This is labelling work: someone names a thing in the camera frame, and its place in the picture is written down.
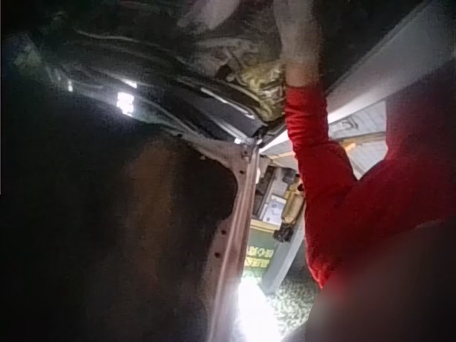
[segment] hand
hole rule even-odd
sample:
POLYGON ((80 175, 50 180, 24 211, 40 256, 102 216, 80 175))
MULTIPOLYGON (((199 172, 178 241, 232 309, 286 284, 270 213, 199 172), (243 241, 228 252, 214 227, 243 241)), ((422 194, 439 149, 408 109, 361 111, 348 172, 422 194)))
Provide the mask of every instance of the hand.
POLYGON ((286 82, 290 86, 318 83, 321 31, 314 0, 274 0, 274 16, 282 43, 286 82))

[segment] gloved hand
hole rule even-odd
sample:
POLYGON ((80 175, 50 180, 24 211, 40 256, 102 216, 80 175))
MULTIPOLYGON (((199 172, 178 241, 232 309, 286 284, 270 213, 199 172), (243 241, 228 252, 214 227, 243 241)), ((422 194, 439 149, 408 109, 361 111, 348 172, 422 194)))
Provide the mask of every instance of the gloved hand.
POLYGON ((274 0, 274 16, 285 63, 317 64, 321 31, 314 18, 314 0, 274 0))

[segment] metal frame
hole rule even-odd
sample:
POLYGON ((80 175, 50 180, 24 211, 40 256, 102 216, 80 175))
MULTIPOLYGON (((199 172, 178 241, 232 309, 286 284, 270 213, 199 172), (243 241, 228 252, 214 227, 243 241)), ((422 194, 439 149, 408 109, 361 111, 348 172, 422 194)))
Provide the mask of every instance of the metal frame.
MULTIPOLYGON (((330 89, 334 123, 397 93, 456 56, 454 9, 449 0, 425 1, 330 89)), ((286 130, 261 149, 288 140, 286 130)))

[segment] bright light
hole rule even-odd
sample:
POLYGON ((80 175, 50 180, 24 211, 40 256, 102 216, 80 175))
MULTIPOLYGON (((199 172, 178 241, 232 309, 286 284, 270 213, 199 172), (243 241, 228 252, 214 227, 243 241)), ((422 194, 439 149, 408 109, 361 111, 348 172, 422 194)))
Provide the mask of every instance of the bright light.
POLYGON ((280 342, 272 307, 255 279, 242 279, 238 288, 239 322, 246 342, 280 342))
POLYGON ((134 99, 135 96, 122 91, 117 94, 117 106, 122 110, 122 113, 131 116, 131 113, 133 113, 135 109, 135 106, 133 105, 134 99))
POLYGON ((132 86, 134 89, 138 87, 138 84, 136 82, 130 81, 130 80, 123 80, 125 83, 127 83, 129 86, 132 86))
POLYGON ((352 142, 350 145, 345 147, 345 151, 348 152, 349 150, 352 150, 355 147, 356 147, 356 143, 352 142))
POLYGON ((261 170, 260 170, 259 167, 257 167, 257 169, 256 169, 256 175, 257 176, 256 176, 256 179, 255 179, 255 184, 258 184, 259 179, 261 178, 261 170))

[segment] red sleeve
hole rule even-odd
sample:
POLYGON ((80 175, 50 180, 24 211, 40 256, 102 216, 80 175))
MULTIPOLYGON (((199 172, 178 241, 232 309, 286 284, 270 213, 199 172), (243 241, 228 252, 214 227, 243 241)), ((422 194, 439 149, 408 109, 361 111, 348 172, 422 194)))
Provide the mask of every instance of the red sleeve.
POLYGON ((454 157, 414 150, 380 161, 357 181, 345 150, 328 138, 319 87, 288 87, 285 113, 306 192, 307 263, 320 286, 380 240, 456 215, 454 157))
POLYGON ((306 191, 307 262, 323 285, 341 261, 341 248, 353 244, 353 232, 341 231, 342 222, 338 228, 333 223, 335 208, 357 180, 345 150, 328 137, 326 101, 319 87, 288 87, 285 113, 306 191))

